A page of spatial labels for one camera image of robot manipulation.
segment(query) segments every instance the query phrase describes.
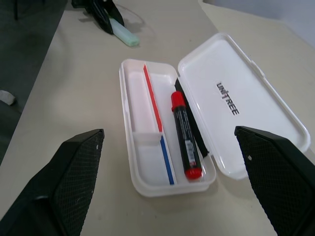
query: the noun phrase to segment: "red strip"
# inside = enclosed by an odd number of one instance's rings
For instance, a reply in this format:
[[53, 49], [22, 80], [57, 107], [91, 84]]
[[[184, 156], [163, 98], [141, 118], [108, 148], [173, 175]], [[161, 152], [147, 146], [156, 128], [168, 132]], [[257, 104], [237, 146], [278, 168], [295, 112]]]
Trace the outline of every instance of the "red strip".
[[148, 72], [146, 65], [144, 65], [143, 70], [144, 70], [144, 75], [146, 77], [147, 85], [149, 88], [149, 93], [150, 93], [151, 102], [153, 105], [154, 114], [156, 115], [158, 130], [159, 130], [159, 132], [162, 132], [162, 122], [161, 122], [161, 119], [159, 117], [158, 107], [157, 107], [156, 100], [154, 98], [154, 93], [153, 93], [153, 89], [152, 89], [152, 85], [151, 85], [151, 81], [150, 81], [150, 76], [149, 76], [149, 72]]

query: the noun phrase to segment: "table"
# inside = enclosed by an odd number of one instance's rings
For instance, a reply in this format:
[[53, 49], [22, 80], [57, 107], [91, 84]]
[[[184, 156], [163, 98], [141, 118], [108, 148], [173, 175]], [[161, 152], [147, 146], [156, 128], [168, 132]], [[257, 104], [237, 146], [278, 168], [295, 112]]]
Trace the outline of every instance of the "table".
[[218, 171], [203, 193], [145, 198], [136, 192], [119, 66], [133, 58], [177, 68], [217, 29], [193, 0], [120, 0], [119, 5], [128, 9], [122, 14], [130, 17], [126, 25], [140, 37], [139, 48], [107, 35], [81, 10], [66, 8], [0, 166], [0, 217], [63, 141], [103, 128], [102, 157], [82, 236], [275, 236], [248, 179], [234, 181]]

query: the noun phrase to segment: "textured rubber surface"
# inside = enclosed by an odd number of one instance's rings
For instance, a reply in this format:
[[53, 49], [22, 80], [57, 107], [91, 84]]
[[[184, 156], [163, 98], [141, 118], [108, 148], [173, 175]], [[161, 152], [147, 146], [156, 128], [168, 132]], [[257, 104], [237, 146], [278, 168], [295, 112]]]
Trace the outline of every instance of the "textured rubber surface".
[[274, 145], [238, 130], [252, 188], [279, 236], [289, 236], [312, 204], [312, 190]]
[[79, 236], [92, 199], [103, 134], [78, 148], [53, 195], [53, 204], [68, 236]]

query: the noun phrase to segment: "black object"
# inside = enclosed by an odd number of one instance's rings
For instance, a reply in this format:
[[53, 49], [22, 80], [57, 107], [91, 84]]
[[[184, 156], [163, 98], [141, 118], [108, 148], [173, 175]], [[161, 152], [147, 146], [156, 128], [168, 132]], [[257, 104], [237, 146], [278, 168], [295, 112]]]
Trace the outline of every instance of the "black object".
[[0, 221], [0, 236], [79, 236], [92, 199], [102, 129], [61, 144]]
[[181, 92], [184, 95], [184, 101], [185, 101], [185, 104], [186, 104], [187, 116], [188, 116], [188, 120], [189, 120], [189, 123], [190, 123], [192, 134], [193, 134], [193, 136], [194, 136], [194, 138], [196, 140], [196, 143], [197, 143], [197, 145], [199, 147], [201, 155], [203, 157], [206, 157], [208, 155], [209, 151], [207, 150], [207, 148], [205, 146], [205, 143], [203, 142], [203, 139], [202, 139], [202, 136], [200, 134], [198, 125], [196, 123], [195, 118], [193, 117], [193, 114], [191, 112], [189, 103], [188, 103], [188, 101], [186, 99], [185, 93], [184, 93], [184, 91], [182, 89], [182, 86], [179, 83], [178, 79], [175, 82], [175, 89], [176, 89], [176, 91], [179, 91], [179, 92]]
[[85, 8], [88, 13], [93, 15], [99, 26], [109, 34], [114, 34], [109, 16], [125, 26], [123, 17], [113, 0], [72, 0], [71, 4], [74, 8]]
[[172, 94], [171, 99], [185, 175], [190, 180], [198, 179], [202, 176], [202, 168], [183, 95], [181, 92], [176, 91]]
[[18, 0], [14, 0], [13, 12], [14, 12], [14, 19], [18, 20]]
[[237, 126], [235, 135], [261, 206], [279, 236], [315, 236], [315, 166], [288, 139]]

